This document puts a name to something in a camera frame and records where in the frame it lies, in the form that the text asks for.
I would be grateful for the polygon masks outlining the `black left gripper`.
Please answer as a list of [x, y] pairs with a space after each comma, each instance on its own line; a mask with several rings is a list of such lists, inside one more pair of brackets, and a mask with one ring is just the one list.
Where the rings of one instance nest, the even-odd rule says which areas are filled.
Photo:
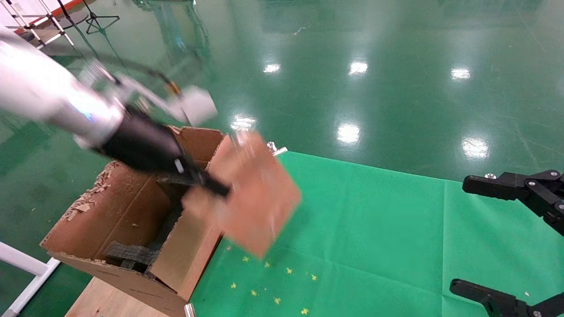
[[231, 192], [229, 185], [210, 173], [201, 173], [171, 128], [133, 107], [126, 107], [115, 133], [93, 150], [137, 171], [168, 175], [186, 185], [198, 184], [217, 196], [227, 197]]

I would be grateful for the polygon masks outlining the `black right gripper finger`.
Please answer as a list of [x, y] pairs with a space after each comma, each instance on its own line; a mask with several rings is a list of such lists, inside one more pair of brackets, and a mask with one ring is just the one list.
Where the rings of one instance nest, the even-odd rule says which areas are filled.
[[465, 280], [452, 280], [449, 290], [480, 303], [490, 317], [558, 317], [564, 313], [563, 293], [531, 306], [508, 293]]
[[564, 177], [559, 171], [533, 175], [504, 172], [497, 178], [468, 175], [463, 190], [500, 200], [518, 200], [554, 231], [564, 234]]

